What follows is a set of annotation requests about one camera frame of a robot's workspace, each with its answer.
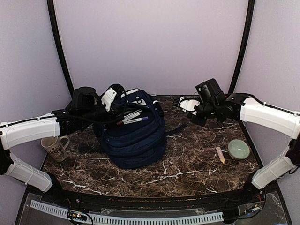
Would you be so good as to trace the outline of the white marker purple cap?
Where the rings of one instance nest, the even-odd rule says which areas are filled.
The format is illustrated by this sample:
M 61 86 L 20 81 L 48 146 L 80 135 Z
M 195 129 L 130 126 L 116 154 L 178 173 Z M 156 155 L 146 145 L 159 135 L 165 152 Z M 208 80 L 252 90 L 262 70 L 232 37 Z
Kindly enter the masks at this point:
M 140 121 L 144 121 L 144 120 L 148 120 L 148 119 L 149 119 L 148 116 L 146 116 L 146 117 L 140 117 L 140 118 L 136 118 L 136 119 L 131 119 L 131 120 L 124 121 L 123 124 L 130 124 L 130 123 L 140 122 Z

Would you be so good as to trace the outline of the navy blue student backpack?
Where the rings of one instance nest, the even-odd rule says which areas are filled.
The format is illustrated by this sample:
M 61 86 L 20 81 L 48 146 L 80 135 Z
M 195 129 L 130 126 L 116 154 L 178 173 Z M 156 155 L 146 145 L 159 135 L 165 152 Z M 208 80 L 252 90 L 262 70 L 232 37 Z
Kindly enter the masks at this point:
M 116 104 L 127 106 L 126 115 L 142 109 L 141 114 L 133 119 L 149 117 L 130 124 L 93 124 L 101 150 L 122 169 L 140 168 L 158 161 L 165 153 L 167 136 L 178 134 L 187 126 L 182 124 L 167 131 L 160 103 L 144 90 L 129 90 Z

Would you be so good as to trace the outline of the white marker red cap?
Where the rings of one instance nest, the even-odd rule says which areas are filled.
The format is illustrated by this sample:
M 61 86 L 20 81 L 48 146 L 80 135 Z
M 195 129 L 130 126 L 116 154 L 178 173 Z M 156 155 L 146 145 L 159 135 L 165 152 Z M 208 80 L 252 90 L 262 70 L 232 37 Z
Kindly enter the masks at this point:
M 136 112 L 136 113 L 134 113 L 134 114 L 131 114 L 131 115 L 125 117 L 123 120 L 117 122 L 116 124 L 117 124 L 117 125 L 120 125 L 120 124 L 122 124 L 122 123 L 125 122 L 125 121 L 129 121 L 129 120 L 131 120 L 131 119 L 133 119 L 133 118 L 139 116 L 140 114 L 141 114 L 140 112 Z

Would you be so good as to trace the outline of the white marker black cap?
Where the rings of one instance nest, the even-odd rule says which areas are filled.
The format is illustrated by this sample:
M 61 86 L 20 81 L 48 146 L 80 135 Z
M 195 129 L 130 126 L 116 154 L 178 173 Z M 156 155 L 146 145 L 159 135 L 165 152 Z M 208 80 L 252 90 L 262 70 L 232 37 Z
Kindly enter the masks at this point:
M 136 114 L 136 113 L 140 113 L 140 112 L 142 112 L 142 111 L 143 111 L 142 109 L 136 110 L 136 111 L 131 112 L 131 113 L 127 114 L 127 115 L 124 115 L 124 118 L 130 117 L 130 116 L 132 116 L 132 115 L 134 115 L 134 114 Z

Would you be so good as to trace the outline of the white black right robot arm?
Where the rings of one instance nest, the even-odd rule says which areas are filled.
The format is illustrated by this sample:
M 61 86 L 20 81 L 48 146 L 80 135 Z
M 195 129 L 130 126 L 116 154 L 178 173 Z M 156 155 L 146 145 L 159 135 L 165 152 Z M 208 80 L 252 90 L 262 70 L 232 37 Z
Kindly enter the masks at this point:
M 239 199 L 250 203 L 257 190 L 300 166 L 300 113 L 269 105 L 252 94 L 225 94 L 212 78 L 197 85 L 197 97 L 179 97 L 173 104 L 189 113 L 190 121 L 204 126 L 207 119 L 232 119 L 258 124 L 291 138 L 285 150 L 263 168 L 251 174 L 240 191 Z

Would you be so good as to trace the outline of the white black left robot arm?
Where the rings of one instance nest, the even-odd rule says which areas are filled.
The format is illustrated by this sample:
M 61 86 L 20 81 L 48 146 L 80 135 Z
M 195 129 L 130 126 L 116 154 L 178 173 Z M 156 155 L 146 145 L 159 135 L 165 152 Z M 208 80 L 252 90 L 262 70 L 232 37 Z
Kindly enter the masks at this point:
M 120 84 L 112 84 L 99 96 L 92 87 L 80 87 L 73 92 L 71 102 L 64 109 L 45 115 L 0 124 L 0 173 L 34 186 L 55 204 L 66 201 L 66 193 L 53 175 L 23 162 L 11 153 L 14 146 L 49 137 L 70 135 L 92 124 L 114 123 L 123 116 L 126 106 L 115 101 L 126 91 Z

